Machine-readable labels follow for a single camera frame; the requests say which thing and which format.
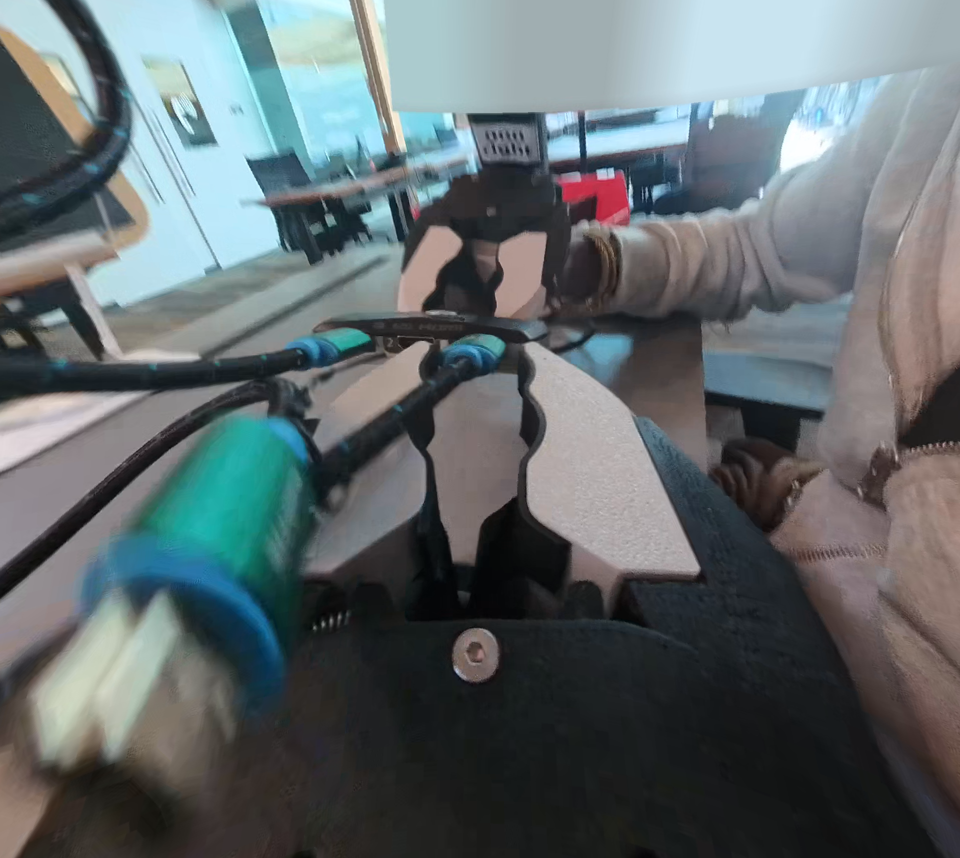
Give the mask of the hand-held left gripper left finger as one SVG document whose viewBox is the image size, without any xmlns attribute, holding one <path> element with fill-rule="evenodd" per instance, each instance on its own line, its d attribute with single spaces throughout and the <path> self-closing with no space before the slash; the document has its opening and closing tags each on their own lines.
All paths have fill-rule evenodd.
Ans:
<svg viewBox="0 0 960 858">
<path fill-rule="evenodd" d="M 412 392 L 431 355 L 429 346 L 412 346 L 363 365 L 351 385 L 335 379 L 338 394 L 324 402 L 319 414 L 320 451 L 332 451 Z M 407 584 L 413 579 L 420 562 L 416 527 L 425 508 L 437 508 L 433 462 L 428 456 L 435 420 L 416 418 L 413 429 L 413 436 L 402 432 L 362 469 L 346 487 L 340 504 L 320 516 L 317 534 L 304 556 L 304 577 L 341 584 Z"/>
</svg>

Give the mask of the long wooden table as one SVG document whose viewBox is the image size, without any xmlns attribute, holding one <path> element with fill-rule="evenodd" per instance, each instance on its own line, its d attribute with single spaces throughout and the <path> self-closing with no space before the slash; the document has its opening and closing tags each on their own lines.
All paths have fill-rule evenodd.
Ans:
<svg viewBox="0 0 960 858">
<path fill-rule="evenodd" d="M 362 235 L 373 240 L 362 216 L 345 214 L 349 201 L 357 197 L 368 202 L 386 199 L 395 239 L 404 243 L 419 214 L 415 190 L 450 179 L 457 172 L 467 173 L 473 165 L 470 152 L 431 152 L 358 178 L 303 186 L 245 200 L 243 205 L 268 210 L 283 231 L 282 239 L 303 253 L 308 264 L 315 265 L 327 256 L 339 254 L 349 241 L 360 242 Z"/>
</svg>

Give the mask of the person's beige sweatshirt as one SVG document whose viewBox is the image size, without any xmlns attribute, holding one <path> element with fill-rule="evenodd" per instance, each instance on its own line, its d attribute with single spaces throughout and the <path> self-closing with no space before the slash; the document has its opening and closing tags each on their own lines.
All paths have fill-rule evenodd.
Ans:
<svg viewBox="0 0 960 858">
<path fill-rule="evenodd" d="M 892 77 L 765 192 L 765 310 L 850 294 L 826 471 L 776 541 L 912 803 L 958 856 L 958 65 Z"/>
</svg>

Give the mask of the red plastic bin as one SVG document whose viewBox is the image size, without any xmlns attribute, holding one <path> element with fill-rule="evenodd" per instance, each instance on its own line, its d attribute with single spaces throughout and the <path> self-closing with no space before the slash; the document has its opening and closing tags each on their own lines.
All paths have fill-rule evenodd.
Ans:
<svg viewBox="0 0 960 858">
<path fill-rule="evenodd" d="M 569 173 L 558 177 L 561 199 L 569 210 L 571 225 L 596 222 L 626 227 L 631 203 L 623 171 Z"/>
</svg>

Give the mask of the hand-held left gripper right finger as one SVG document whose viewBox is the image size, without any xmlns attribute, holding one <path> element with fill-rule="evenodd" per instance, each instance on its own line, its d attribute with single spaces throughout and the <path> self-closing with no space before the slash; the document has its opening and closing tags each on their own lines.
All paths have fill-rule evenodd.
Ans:
<svg viewBox="0 0 960 858">
<path fill-rule="evenodd" d="M 628 408 L 538 344 L 522 345 L 517 508 L 545 554 L 544 585 L 591 583 L 613 611 L 633 580 L 690 583 L 702 568 Z"/>
</svg>

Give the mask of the row of black chairs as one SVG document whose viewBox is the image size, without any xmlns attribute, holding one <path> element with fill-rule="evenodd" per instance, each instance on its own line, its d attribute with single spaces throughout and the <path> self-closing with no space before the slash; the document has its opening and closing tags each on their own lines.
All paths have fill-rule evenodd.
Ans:
<svg viewBox="0 0 960 858">
<path fill-rule="evenodd" d="M 329 161 L 314 180 L 294 151 L 246 164 L 263 193 L 258 205 L 273 217 L 281 249 L 303 253 L 308 264 L 340 254 L 351 242 L 373 242 L 365 216 L 379 199 L 388 201 L 402 238 L 420 214 L 414 190 L 388 183 L 387 168 L 356 172 L 341 158 Z"/>
</svg>

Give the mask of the wooden door frame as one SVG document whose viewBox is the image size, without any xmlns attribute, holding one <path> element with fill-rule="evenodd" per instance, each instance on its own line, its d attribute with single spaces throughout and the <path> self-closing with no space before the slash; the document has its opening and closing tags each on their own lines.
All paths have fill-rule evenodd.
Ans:
<svg viewBox="0 0 960 858">
<path fill-rule="evenodd" d="M 392 102 L 390 75 L 375 0 L 349 0 L 354 29 L 366 71 L 366 86 L 373 102 L 386 152 L 406 153 L 402 122 Z"/>
</svg>

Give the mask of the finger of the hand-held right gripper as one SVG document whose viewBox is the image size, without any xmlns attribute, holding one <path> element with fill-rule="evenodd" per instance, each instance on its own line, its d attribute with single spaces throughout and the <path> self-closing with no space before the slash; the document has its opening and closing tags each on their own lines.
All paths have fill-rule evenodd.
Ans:
<svg viewBox="0 0 960 858">
<path fill-rule="evenodd" d="M 503 241 L 496 256 L 502 278 L 495 290 L 495 315 L 499 318 L 541 318 L 546 312 L 543 283 L 548 236 L 524 232 Z"/>
<path fill-rule="evenodd" d="M 397 290 L 397 311 L 421 313 L 438 289 L 444 269 L 463 249 L 451 228 L 414 228 L 405 242 Z"/>
</svg>

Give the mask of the framed wall poster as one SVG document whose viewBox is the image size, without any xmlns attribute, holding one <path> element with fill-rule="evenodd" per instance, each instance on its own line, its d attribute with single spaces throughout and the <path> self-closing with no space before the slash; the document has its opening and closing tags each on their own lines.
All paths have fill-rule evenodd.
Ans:
<svg viewBox="0 0 960 858">
<path fill-rule="evenodd" d="M 185 148 L 217 146 L 210 121 L 185 65 L 175 59 L 144 57 L 145 71 Z"/>
</svg>

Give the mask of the person's left hand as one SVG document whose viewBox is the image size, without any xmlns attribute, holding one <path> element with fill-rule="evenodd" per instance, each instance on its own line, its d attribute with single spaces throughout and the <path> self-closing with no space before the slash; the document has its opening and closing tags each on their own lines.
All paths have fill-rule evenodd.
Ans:
<svg viewBox="0 0 960 858">
<path fill-rule="evenodd" d="M 724 444 L 709 478 L 762 531 L 774 531 L 822 464 L 766 439 L 742 437 Z"/>
</svg>

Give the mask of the wooden edged flip table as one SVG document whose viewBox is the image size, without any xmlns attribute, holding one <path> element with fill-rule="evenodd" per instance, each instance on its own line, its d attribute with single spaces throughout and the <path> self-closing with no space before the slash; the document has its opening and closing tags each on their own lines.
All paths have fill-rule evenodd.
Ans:
<svg viewBox="0 0 960 858">
<path fill-rule="evenodd" d="M 39 177 L 79 150 L 92 127 L 38 52 L 2 28 L 2 190 Z M 145 240 L 149 211 L 118 172 L 97 195 L 41 225 L 2 232 L 6 298 L 118 259 Z"/>
</svg>

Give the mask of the person's right forearm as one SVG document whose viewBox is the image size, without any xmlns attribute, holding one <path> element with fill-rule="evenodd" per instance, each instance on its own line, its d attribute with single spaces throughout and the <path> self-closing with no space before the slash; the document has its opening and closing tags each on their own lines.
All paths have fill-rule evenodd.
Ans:
<svg viewBox="0 0 960 858">
<path fill-rule="evenodd" d="M 737 321 L 852 290 L 875 174 L 822 159 L 738 209 L 647 220 L 603 234 L 617 255 L 603 309 L 647 319 Z"/>
</svg>

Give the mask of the person's right hand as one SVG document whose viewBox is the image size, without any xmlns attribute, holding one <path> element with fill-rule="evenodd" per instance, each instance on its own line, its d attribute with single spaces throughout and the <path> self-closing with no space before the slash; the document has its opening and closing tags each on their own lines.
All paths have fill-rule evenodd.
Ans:
<svg viewBox="0 0 960 858">
<path fill-rule="evenodd" d="M 593 238 L 572 238 L 565 263 L 558 277 L 561 303 L 568 308 L 590 305 L 599 296 L 606 259 Z"/>
</svg>

